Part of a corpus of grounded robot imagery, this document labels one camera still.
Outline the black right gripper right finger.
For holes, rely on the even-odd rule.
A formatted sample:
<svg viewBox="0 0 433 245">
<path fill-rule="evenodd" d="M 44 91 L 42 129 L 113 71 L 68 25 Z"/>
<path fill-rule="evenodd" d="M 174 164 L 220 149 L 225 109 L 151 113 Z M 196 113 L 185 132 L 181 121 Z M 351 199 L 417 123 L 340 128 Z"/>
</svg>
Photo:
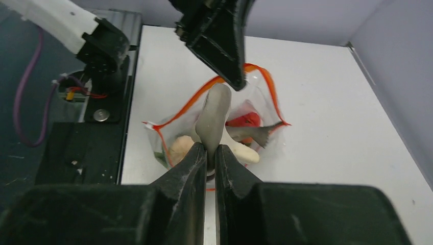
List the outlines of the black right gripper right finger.
<svg viewBox="0 0 433 245">
<path fill-rule="evenodd" d="M 362 185 L 264 182 L 215 153 L 218 244 L 410 244 L 389 199 Z"/>
</svg>

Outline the grey toy fish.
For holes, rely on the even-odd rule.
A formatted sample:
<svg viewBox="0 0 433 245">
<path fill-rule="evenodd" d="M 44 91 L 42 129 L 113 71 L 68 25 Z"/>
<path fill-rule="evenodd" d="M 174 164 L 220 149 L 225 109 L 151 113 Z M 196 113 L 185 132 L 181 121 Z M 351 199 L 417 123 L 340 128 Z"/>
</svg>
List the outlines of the grey toy fish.
<svg viewBox="0 0 433 245">
<path fill-rule="evenodd" d="M 260 127 L 226 126 L 225 128 L 229 136 L 237 142 L 241 142 L 247 138 L 252 138 L 260 147 L 266 148 L 269 143 L 270 134 L 282 126 L 285 126 L 285 123 L 279 121 L 270 126 L 260 126 Z"/>
</svg>

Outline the clear orange zip bag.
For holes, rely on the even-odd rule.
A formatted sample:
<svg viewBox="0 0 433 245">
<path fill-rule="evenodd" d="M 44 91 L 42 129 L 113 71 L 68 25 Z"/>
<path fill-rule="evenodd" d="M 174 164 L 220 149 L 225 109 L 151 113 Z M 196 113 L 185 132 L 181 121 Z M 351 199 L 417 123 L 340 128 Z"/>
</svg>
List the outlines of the clear orange zip bag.
<svg viewBox="0 0 433 245">
<path fill-rule="evenodd" d="M 214 191 L 213 157 L 227 145 L 242 166 L 271 161 L 284 145 L 289 126 L 279 107 L 272 75 L 263 67 L 244 66 L 247 84 L 239 92 L 217 76 L 206 82 L 175 114 L 160 122 L 145 121 L 155 158 L 171 169 L 196 142 L 208 152 L 207 191 Z"/>
</svg>

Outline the red apple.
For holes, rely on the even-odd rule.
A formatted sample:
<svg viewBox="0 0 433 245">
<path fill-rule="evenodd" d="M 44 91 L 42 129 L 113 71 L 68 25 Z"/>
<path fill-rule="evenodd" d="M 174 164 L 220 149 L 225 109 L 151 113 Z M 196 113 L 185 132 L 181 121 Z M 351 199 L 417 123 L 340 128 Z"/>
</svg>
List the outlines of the red apple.
<svg viewBox="0 0 433 245">
<path fill-rule="evenodd" d="M 249 112 L 232 120 L 229 120 L 225 124 L 229 127 L 258 127 L 261 125 L 261 118 L 256 112 Z M 235 139 L 246 146 L 251 146 L 253 139 L 251 137 L 245 139 Z"/>
</svg>

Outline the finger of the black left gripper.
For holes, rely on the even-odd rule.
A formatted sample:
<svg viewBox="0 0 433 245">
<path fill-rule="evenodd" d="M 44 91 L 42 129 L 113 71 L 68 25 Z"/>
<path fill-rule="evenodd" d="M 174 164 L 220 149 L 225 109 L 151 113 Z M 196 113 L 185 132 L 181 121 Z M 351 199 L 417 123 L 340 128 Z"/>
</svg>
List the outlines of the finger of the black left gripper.
<svg viewBox="0 0 433 245">
<path fill-rule="evenodd" d="M 177 0 L 176 34 L 204 64 L 240 91 L 246 86 L 245 27 L 254 0 Z"/>
</svg>

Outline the grey white mushroom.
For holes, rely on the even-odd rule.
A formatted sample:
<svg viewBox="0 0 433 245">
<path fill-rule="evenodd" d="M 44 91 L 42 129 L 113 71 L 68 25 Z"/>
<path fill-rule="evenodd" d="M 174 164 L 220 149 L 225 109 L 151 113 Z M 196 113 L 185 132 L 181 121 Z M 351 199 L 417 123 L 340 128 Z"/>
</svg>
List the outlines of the grey white mushroom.
<svg viewBox="0 0 433 245">
<path fill-rule="evenodd" d="M 227 113 L 231 107 L 231 89 L 225 84 L 213 85 L 206 96 L 202 111 L 191 128 L 191 138 L 207 151 L 207 171 L 215 168 L 214 155 L 221 142 Z"/>
</svg>

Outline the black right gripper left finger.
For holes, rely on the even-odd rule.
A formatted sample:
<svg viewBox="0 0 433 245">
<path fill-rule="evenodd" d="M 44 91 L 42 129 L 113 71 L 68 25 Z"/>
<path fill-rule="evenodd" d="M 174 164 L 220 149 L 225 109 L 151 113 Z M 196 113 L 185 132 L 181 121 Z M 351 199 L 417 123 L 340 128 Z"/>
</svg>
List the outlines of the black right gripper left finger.
<svg viewBox="0 0 433 245">
<path fill-rule="evenodd" d="M 148 185 L 39 185 L 1 215 L 1 244 L 203 244 L 207 153 Z"/>
</svg>

